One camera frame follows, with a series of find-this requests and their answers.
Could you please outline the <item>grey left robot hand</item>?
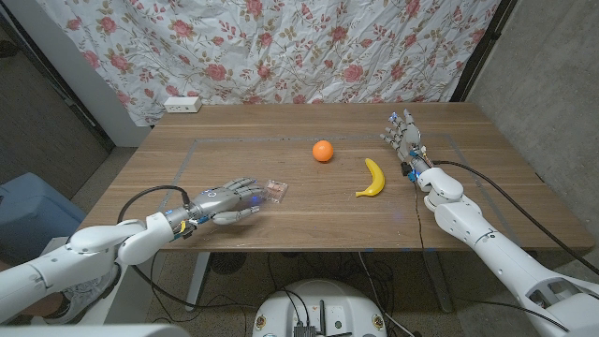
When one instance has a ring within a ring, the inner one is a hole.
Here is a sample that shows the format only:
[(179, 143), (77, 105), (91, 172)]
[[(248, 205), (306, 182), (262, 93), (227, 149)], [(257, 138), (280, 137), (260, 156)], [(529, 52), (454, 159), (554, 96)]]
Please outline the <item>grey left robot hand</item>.
[(238, 178), (221, 186), (201, 192), (183, 207), (189, 220), (212, 220), (216, 225), (230, 225), (259, 211), (259, 206), (249, 206), (235, 211), (243, 202), (259, 198), (264, 188), (253, 178)]

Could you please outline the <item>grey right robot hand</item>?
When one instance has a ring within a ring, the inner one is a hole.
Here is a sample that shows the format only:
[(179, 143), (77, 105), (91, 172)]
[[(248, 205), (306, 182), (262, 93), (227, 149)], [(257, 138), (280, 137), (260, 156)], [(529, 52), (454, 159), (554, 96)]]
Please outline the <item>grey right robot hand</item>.
[(402, 175), (415, 182), (421, 173), (432, 168), (420, 131), (408, 109), (403, 110), (403, 117), (393, 112), (388, 121), (392, 127), (386, 127), (380, 138), (396, 151), (401, 160)]

